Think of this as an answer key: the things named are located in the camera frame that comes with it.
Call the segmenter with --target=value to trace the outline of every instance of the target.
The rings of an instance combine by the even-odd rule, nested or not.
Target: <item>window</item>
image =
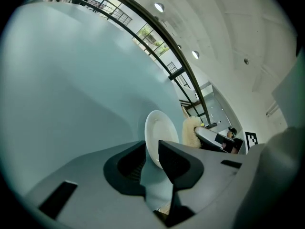
[[[161,36],[149,25],[145,24],[137,33],[139,36],[155,53],[160,57],[163,53],[169,50],[167,44],[163,41]],[[142,48],[152,60],[156,60],[153,55],[135,38],[132,39],[140,48]]]

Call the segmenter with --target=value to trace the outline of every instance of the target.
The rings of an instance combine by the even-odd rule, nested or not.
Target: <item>white bowl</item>
[[[170,118],[162,111],[154,110],[145,122],[145,142],[153,162],[162,169],[159,162],[159,140],[179,143],[176,128]]]

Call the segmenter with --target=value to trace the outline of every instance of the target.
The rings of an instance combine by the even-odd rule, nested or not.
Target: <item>ceiling light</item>
[[[164,11],[164,5],[162,3],[155,3],[154,6],[156,7],[156,9],[159,11],[159,12],[163,12]]]
[[[199,52],[197,51],[192,51],[193,56],[195,57],[195,59],[199,58]]]

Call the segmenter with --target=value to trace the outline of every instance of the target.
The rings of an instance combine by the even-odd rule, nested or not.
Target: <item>white ceiling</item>
[[[217,82],[215,76],[227,83],[237,78],[242,87],[258,93],[265,110],[274,101],[271,92],[296,62],[296,33],[274,0],[137,1],[170,25],[167,29],[186,58],[210,82]],[[164,13],[154,8],[155,2],[164,4]],[[218,72],[211,74],[209,65],[192,59],[192,50],[220,64],[214,69]]]

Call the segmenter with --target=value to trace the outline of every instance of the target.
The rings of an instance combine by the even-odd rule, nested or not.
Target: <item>gray plastic surface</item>
[[[223,165],[221,162],[223,160],[231,160],[243,163],[246,158],[244,155],[219,153],[192,148],[181,144],[174,144],[174,146],[179,150],[196,157],[204,166],[203,175],[195,186],[191,189],[178,192],[181,203],[195,213],[198,213],[216,199],[239,172],[239,169]]]
[[[111,156],[133,146],[124,144],[82,155],[43,179],[26,199],[38,206],[64,180],[76,182],[77,189],[57,221],[75,229],[166,228],[140,196],[122,195],[112,188],[103,174]]]
[[[173,228],[189,229],[198,228],[200,225],[205,225],[205,227],[209,229],[233,228],[234,218],[245,195],[248,192],[248,189],[251,186],[257,168],[259,156],[263,148],[264,145],[256,145],[251,149],[251,151],[249,151],[248,155],[241,156],[244,157],[245,160],[236,176],[234,176],[231,182],[227,182],[227,186],[224,187],[222,191],[219,191],[218,194],[213,194],[214,199],[209,204],[208,199],[204,200],[204,196],[202,195],[205,192],[204,188],[198,187],[197,191],[201,193],[197,193],[197,196],[194,196],[194,198],[200,199],[200,196],[202,196],[204,203],[203,206],[205,207],[202,206],[202,210],[198,211],[196,215]],[[183,205],[187,203],[191,206],[193,201],[189,195],[184,195],[183,191],[179,192],[179,195],[182,197]]]

